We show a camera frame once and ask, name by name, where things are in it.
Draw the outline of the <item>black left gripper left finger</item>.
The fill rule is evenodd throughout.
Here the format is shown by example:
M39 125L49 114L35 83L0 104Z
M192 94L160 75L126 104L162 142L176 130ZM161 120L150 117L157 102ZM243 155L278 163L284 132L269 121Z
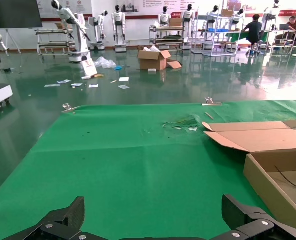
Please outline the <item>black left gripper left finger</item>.
M6 237L7 240L92 240L81 231L85 219L84 197L78 196L66 208L48 212L37 224Z

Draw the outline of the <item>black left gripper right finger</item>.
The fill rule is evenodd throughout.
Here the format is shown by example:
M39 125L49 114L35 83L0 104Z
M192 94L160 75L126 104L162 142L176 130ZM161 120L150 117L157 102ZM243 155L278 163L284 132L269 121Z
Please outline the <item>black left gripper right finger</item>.
M259 207L241 204L229 194L222 196L221 214L230 231L215 240L296 240L296 228L276 221Z

